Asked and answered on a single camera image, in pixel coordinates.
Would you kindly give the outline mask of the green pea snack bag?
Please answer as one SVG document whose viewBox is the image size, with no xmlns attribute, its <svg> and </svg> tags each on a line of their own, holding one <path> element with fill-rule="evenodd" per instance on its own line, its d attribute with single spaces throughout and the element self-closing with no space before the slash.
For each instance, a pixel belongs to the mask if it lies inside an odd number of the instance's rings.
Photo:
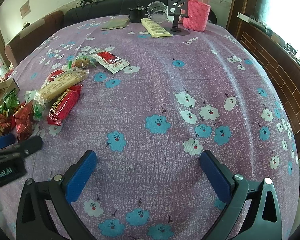
<svg viewBox="0 0 300 240">
<path fill-rule="evenodd" d="M 7 118 L 13 114 L 19 105 L 18 91 L 14 88 L 3 98 L 3 103 L 0 106 L 0 114 Z"/>
</svg>

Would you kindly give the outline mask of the red bar snack pack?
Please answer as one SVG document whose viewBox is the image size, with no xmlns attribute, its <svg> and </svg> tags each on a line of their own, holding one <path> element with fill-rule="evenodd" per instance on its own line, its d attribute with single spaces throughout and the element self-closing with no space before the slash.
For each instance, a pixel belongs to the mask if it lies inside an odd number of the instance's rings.
<svg viewBox="0 0 300 240">
<path fill-rule="evenodd" d="M 47 116 L 47 123 L 54 126 L 61 126 L 62 121 L 69 115 L 77 103 L 83 85 L 74 85 L 67 88 L 54 102 Z"/>
</svg>

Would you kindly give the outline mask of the beige long cracker pack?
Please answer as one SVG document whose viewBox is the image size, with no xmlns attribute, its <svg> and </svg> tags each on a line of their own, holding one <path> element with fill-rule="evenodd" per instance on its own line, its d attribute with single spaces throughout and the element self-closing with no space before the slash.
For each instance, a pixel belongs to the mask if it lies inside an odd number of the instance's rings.
<svg viewBox="0 0 300 240">
<path fill-rule="evenodd" d="M 44 106 L 52 101 L 59 94 L 62 94 L 66 89 L 80 83 L 88 77 L 87 70 L 69 70 L 59 74 L 53 81 L 48 82 L 39 90 L 26 92 L 25 102 L 35 101 Z"/>
</svg>

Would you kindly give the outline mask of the green nut candy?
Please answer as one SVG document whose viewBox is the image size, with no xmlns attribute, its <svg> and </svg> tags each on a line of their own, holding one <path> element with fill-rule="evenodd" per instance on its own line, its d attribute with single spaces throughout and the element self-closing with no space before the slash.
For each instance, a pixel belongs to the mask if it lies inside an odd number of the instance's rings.
<svg viewBox="0 0 300 240">
<path fill-rule="evenodd" d="M 89 67 L 96 67 L 96 61 L 93 57 L 88 55 L 78 56 L 73 60 L 70 60 L 67 65 L 68 69 L 73 69 L 73 68 L 85 69 Z"/>
</svg>

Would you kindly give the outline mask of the white red sachet snack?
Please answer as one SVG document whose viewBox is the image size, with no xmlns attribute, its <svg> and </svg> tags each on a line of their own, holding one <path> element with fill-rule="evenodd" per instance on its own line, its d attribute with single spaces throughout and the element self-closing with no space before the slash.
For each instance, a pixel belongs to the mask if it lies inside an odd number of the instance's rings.
<svg viewBox="0 0 300 240">
<path fill-rule="evenodd" d="M 91 56 L 104 68 L 115 74 L 124 68 L 128 67 L 130 63 L 108 51 L 101 51 Z"/>
</svg>

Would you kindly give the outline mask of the dark red snack bag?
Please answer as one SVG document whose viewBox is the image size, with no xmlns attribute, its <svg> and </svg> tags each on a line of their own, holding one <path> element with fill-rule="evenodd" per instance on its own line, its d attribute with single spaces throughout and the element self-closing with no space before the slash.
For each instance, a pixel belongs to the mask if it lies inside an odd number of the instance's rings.
<svg viewBox="0 0 300 240">
<path fill-rule="evenodd" d="M 0 114 L 0 136 L 10 133 L 12 130 L 12 118 L 6 117 L 6 115 Z"/>
</svg>

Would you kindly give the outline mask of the shiny red snack bag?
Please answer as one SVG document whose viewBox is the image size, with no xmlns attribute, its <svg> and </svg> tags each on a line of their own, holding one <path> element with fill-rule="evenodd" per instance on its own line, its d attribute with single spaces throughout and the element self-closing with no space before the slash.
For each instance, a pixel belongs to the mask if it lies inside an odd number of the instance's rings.
<svg viewBox="0 0 300 240">
<path fill-rule="evenodd" d="M 32 135 L 33 101 L 21 103 L 14 111 L 14 123 L 17 130 L 17 141 L 23 142 Z"/>
</svg>

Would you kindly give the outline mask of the green tea snack packet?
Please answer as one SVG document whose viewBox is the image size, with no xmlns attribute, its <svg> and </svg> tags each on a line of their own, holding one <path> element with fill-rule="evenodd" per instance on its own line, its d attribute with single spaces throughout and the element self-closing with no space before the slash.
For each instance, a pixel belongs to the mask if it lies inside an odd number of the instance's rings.
<svg viewBox="0 0 300 240">
<path fill-rule="evenodd" d="M 35 121 L 40 121 L 43 116 L 45 106 L 33 100 L 33 118 Z"/>
</svg>

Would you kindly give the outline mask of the purple floral tablecloth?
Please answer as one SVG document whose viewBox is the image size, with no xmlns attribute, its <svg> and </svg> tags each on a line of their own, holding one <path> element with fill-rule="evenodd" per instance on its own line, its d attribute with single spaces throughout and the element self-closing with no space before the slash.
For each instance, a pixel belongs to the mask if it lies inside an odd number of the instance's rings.
<svg viewBox="0 0 300 240">
<path fill-rule="evenodd" d="M 129 62 L 115 74 L 89 67 L 61 126 L 34 125 L 44 145 L 27 158 L 27 176 L 51 179 L 93 150 L 97 166 L 73 207 L 94 237 L 200 239 L 223 207 L 199 165 L 210 150 L 234 173 L 272 179 L 287 239 L 299 162 L 286 100 L 263 64 L 214 24 L 153 38 L 141 24 L 104 31 L 108 21 L 59 30 L 14 69 L 24 101 L 76 57 L 108 51 Z"/>
</svg>

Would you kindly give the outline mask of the olive green notebook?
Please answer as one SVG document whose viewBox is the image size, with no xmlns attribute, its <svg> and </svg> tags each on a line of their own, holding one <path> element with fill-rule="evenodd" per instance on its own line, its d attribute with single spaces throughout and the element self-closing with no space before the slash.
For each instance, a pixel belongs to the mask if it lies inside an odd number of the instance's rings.
<svg viewBox="0 0 300 240">
<path fill-rule="evenodd" d="M 124 19 L 113 19 L 109 22 L 107 22 L 102 28 L 102 31 L 105 30 L 114 30 L 114 29 L 122 29 L 125 28 L 130 22 L 130 19 L 124 18 Z"/>
</svg>

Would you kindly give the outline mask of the black sofa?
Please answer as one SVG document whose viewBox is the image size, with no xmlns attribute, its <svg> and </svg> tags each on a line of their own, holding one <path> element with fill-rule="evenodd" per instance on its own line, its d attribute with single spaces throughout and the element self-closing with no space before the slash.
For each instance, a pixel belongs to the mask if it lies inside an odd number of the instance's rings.
<svg viewBox="0 0 300 240">
<path fill-rule="evenodd" d="M 78 5 L 65 13 L 63 27 L 105 16 L 129 15 L 129 10 L 137 5 L 147 7 L 156 1 L 168 5 L 168 0 L 100 0 L 85 6 Z"/>
</svg>

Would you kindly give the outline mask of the small black box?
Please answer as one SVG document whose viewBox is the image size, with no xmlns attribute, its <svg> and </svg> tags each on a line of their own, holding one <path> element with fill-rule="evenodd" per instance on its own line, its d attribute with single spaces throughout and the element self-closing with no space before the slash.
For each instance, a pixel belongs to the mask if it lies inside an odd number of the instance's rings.
<svg viewBox="0 0 300 240">
<path fill-rule="evenodd" d="M 148 12 L 145 8 L 131 8 L 129 10 L 129 19 L 132 23 L 140 23 L 143 18 L 148 18 Z"/>
</svg>

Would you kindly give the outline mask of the black phone stand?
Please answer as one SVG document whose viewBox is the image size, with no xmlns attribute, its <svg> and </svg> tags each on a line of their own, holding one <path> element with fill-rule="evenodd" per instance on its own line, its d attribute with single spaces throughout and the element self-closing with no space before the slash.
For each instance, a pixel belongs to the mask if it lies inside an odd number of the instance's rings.
<svg viewBox="0 0 300 240">
<path fill-rule="evenodd" d="M 186 36 L 189 31 L 179 27 L 179 18 L 188 18 L 188 0 L 167 0 L 168 16 L 173 16 L 172 26 L 167 31 L 172 35 Z"/>
</svg>

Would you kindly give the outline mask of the pink thermos with knit sleeve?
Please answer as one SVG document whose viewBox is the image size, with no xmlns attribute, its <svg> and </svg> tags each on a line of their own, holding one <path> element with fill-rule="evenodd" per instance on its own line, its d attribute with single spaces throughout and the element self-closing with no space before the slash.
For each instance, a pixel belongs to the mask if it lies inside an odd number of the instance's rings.
<svg viewBox="0 0 300 240">
<path fill-rule="evenodd" d="M 204 32 L 210 13 L 210 0 L 187 0 L 188 18 L 184 18 L 186 29 Z"/>
</svg>

